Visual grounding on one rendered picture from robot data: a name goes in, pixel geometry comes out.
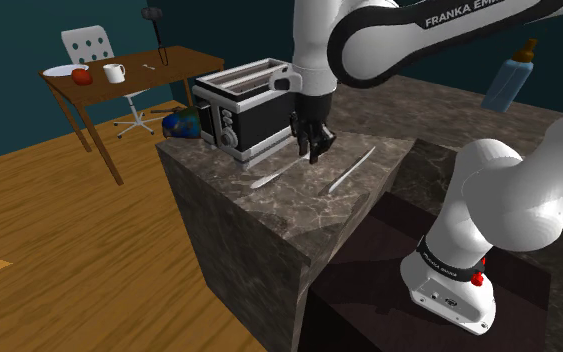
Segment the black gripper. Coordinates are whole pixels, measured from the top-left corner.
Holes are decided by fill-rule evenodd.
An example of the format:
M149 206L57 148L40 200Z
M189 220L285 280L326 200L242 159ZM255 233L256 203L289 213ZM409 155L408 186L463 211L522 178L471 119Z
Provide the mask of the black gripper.
M291 133L297 140L300 156L307 154L308 142L310 143L311 164L317 163L319 156L326 153L336 140L336 134L325 124L331 109L332 96L332 93L328 93L320 96L297 94L295 97L294 112L290 114Z

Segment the silver table knife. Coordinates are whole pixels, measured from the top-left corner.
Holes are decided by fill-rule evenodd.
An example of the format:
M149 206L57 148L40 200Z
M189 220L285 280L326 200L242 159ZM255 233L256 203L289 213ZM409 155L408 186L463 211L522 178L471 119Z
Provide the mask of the silver table knife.
M280 169L261 177L260 179L254 181L251 185L250 188L251 189L258 189L264 185L266 185L267 183L269 183L270 181L274 180L275 178L279 177L281 174L283 174L284 172L286 172L287 170L289 170L291 167L293 167L295 164L299 163L302 160L307 160L310 157L310 154L307 153L304 156L299 157L298 159L290 162L289 164L281 167Z
M322 188L319 192L319 196L324 196L331 194L352 172L354 172L360 165L362 165L375 151L376 147L366 150L360 157L358 157L349 167L347 167L341 174L339 174L334 180L332 180L328 185Z

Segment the black and silver toaster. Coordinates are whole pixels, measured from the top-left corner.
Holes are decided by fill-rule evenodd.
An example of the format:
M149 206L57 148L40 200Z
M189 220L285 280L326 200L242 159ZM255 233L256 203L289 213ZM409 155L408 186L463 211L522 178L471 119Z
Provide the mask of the black and silver toaster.
M247 170L295 141L295 94L273 90L273 74L291 64L266 58L196 79L192 88L201 137Z

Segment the blue and green globe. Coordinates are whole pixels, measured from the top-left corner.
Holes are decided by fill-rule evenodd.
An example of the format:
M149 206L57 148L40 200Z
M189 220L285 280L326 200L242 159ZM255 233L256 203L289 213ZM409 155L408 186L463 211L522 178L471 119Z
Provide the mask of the blue and green globe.
M201 124L198 109L189 107L164 117L162 134L165 138L200 139Z

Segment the dark robot stand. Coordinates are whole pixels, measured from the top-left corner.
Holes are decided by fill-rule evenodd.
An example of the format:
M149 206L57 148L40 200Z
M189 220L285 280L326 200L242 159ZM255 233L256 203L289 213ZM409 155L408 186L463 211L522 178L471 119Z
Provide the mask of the dark robot stand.
M385 193L311 285L298 352L544 352L551 276L504 250L486 256L497 303L487 333L412 302L400 263L434 220Z

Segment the brown wooden desk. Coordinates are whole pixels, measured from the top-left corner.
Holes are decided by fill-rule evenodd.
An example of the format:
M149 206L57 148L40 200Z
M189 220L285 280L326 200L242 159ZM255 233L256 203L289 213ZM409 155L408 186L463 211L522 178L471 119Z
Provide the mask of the brown wooden desk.
M92 78L89 85L78 85L66 71L58 76L50 76L46 70L39 76L45 81L54 98L86 151L91 147L67 108L72 104L96 148L104 159L116 183L123 179L102 142L94 124L86 112L90 105L124 97L129 93L144 91L157 86L181 81L187 84L192 77L221 71L224 60L182 46L171 46L158 51L151 50L117 56L84 65L85 72Z

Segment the blue baby bottle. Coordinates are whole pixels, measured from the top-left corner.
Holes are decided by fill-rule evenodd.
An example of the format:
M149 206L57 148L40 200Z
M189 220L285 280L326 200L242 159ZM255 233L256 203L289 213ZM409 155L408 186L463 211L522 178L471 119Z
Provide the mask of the blue baby bottle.
M534 48L538 40L530 38L521 49L504 61L487 90L481 107L506 112L533 71Z

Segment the white office chair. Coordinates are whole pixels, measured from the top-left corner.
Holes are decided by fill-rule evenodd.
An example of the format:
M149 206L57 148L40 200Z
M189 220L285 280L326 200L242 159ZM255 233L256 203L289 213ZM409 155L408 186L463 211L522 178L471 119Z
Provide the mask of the white office chair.
M115 57L107 32L100 25L62 31L61 40L73 64L87 64ZM127 125L127 128L117 134L118 139L121 139L126 132L135 127L141 127L151 135L155 134L154 130L147 126L146 123L148 121L156 121L156 118L149 119L148 121L144 120L145 113L139 112L133 102L133 98L144 91L124 95L134 120L117 121L114 123L115 126Z

